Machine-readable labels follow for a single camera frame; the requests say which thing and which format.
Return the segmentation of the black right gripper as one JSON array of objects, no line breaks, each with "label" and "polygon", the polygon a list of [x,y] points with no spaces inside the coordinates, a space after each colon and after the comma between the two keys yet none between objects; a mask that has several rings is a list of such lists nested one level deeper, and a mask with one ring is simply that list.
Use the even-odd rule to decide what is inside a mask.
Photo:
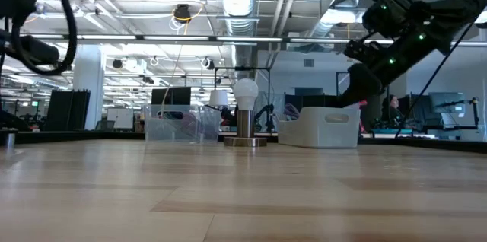
[{"label": "black right gripper", "polygon": [[379,78],[365,64],[356,63],[349,67],[349,87],[337,98],[338,107],[347,107],[366,100],[382,91]]}]

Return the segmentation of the pink figure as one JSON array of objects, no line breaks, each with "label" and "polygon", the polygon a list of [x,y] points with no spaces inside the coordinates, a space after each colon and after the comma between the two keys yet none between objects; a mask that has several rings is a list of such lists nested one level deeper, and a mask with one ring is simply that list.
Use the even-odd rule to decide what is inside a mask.
[{"label": "pink figure", "polygon": [[[368,102],[366,100],[362,100],[362,101],[359,101],[358,102],[358,108],[359,110],[362,109],[362,107],[365,107],[368,105]],[[363,126],[363,123],[362,123],[362,120],[359,121],[359,132],[358,132],[358,136],[359,137],[362,137],[362,135],[364,133],[366,133],[367,131],[365,130],[364,126]]]}]

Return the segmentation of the person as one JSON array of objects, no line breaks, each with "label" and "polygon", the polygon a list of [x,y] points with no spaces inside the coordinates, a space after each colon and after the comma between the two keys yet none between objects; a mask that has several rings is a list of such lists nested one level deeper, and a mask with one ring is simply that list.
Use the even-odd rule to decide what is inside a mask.
[{"label": "person", "polygon": [[398,129],[403,119],[397,96],[390,94],[385,97],[381,108],[381,121],[387,128]]}]

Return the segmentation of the white plastic bin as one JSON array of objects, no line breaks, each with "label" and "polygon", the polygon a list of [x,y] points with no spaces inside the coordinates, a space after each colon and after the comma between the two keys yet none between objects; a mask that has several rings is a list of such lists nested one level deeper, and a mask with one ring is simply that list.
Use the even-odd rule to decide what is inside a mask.
[{"label": "white plastic bin", "polygon": [[303,148],[356,148],[358,107],[304,107],[296,120],[280,121],[278,142]]}]

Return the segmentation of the grey monitor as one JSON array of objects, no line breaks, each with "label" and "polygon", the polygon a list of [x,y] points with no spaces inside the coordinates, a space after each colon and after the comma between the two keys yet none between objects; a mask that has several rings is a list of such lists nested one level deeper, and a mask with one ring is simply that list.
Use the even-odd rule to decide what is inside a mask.
[{"label": "grey monitor", "polygon": [[433,113],[465,113],[465,96],[460,92],[430,92]]}]

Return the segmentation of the white bulb brass lamp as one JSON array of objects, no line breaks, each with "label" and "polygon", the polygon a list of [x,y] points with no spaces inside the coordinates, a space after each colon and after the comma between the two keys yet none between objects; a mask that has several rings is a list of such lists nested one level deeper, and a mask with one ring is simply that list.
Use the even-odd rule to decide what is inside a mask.
[{"label": "white bulb brass lamp", "polygon": [[249,78],[240,79],[234,86],[237,101],[237,134],[225,137],[224,146],[258,148],[267,146],[267,138],[255,136],[253,108],[259,94],[256,82]]}]

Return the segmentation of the white lampshade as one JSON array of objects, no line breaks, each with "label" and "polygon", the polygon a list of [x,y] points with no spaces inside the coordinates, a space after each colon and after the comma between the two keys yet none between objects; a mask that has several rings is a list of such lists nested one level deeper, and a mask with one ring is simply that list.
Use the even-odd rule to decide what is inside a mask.
[{"label": "white lampshade", "polygon": [[228,92],[226,90],[212,90],[208,105],[213,107],[227,106]]}]

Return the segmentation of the black monitor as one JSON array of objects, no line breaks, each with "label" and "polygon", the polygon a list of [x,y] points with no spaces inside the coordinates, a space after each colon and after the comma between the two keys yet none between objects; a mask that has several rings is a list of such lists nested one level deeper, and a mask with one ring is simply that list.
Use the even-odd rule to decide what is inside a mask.
[{"label": "black monitor", "polygon": [[153,89],[151,105],[190,105],[191,87]]}]

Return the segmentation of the clear plastic bin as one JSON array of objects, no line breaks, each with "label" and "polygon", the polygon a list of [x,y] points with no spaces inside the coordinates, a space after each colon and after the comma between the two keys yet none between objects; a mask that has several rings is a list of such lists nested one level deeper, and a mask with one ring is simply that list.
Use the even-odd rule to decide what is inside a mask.
[{"label": "clear plastic bin", "polygon": [[144,107],[147,142],[217,142],[220,112],[205,106],[147,105]]}]

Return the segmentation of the white column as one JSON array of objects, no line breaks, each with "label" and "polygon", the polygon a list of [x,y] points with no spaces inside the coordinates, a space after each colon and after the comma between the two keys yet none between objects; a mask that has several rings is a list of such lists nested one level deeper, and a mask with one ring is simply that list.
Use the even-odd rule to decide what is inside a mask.
[{"label": "white column", "polygon": [[101,45],[83,44],[75,55],[73,89],[90,92],[84,128],[95,129],[103,109],[103,80],[106,55]]}]

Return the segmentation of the black partition panel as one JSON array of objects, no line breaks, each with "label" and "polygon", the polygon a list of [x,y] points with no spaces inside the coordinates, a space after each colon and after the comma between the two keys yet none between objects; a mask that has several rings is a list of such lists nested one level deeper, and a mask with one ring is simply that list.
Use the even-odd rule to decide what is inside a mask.
[{"label": "black partition panel", "polygon": [[91,92],[52,91],[46,122],[48,132],[70,132],[84,130]]}]

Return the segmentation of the small metal cylinder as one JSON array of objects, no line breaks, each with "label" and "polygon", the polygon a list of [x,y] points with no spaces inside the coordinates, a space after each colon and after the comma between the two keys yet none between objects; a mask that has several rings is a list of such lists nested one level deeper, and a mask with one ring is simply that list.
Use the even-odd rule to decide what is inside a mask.
[{"label": "small metal cylinder", "polygon": [[14,148],[17,133],[18,133],[18,131],[16,129],[2,130],[2,134],[5,136],[5,147],[6,148]]}]

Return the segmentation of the black aluminium table frame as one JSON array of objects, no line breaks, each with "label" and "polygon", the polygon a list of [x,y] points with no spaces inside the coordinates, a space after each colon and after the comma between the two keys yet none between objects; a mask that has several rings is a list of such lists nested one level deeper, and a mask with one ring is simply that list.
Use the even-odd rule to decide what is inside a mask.
[{"label": "black aluminium table frame", "polygon": [[[140,132],[14,132],[14,134],[14,142],[16,144],[73,142],[101,139],[145,140],[145,134]],[[359,138],[358,146],[362,145],[395,145],[487,154],[487,142],[463,142],[410,137],[397,139]]]}]

